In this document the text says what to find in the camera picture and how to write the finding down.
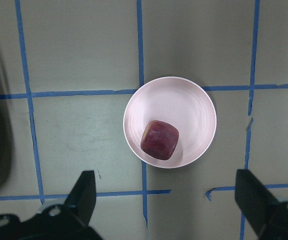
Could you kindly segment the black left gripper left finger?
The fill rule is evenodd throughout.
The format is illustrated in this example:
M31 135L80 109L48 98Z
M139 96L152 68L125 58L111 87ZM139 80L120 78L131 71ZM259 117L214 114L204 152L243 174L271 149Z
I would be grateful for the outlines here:
M83 171L63 203L46 205L26 221L0 214L0 240L100 240L89 225L96 197L95 173Z

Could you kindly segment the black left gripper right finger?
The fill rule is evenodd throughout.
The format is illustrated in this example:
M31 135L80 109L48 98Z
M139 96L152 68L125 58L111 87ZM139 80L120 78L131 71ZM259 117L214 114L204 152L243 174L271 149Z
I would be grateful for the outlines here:
M276 198L248 169L238 169L234 199L258 240L288 240L288 200Z

